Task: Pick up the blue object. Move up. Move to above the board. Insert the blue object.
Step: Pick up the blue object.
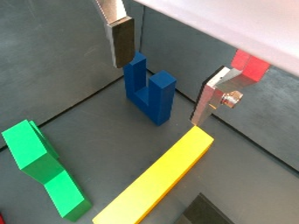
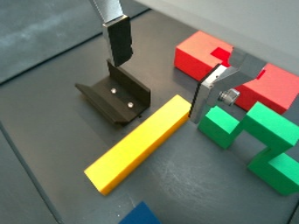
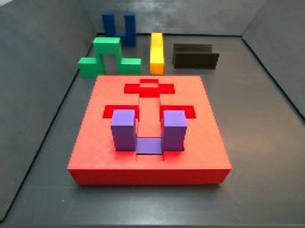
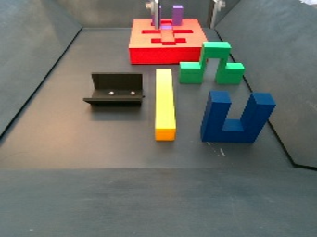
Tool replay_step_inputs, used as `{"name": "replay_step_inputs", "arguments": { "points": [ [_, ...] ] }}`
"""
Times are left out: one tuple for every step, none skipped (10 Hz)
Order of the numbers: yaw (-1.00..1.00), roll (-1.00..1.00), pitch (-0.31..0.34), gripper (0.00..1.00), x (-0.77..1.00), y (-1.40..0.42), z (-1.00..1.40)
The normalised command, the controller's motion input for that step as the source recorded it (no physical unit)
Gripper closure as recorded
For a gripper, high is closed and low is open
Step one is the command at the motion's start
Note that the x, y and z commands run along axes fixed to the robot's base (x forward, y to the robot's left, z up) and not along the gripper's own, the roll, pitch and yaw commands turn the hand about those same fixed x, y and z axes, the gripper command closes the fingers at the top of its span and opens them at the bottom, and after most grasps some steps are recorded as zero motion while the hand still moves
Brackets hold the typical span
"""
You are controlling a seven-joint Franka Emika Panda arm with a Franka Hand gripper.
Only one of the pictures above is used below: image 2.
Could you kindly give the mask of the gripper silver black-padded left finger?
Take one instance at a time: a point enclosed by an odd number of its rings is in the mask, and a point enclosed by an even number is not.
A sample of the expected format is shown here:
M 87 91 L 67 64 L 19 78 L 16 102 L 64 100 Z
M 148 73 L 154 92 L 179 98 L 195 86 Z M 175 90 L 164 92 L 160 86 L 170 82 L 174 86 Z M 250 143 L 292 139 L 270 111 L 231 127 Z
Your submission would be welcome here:
M 103 21 L 111 61 L 119 67 L 134 54 L 130 16 L 124 14 L 119 0 L 90 0 L 90 3 Z

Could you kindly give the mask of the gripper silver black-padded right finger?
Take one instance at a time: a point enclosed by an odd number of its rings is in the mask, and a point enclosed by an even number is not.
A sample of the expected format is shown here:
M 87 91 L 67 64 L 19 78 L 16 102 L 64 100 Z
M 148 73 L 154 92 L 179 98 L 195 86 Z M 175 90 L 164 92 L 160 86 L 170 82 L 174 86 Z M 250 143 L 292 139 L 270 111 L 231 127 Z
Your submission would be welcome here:
M 216 65 L 199 81 L 191 103 L 190 119 L 198 124 L 211 108 L 223 102 L 231 105 L 239 93 L 235 87 L 252 81 L 266 62 L 243 50 L 234 48 L 228 57 L 230 67 Z

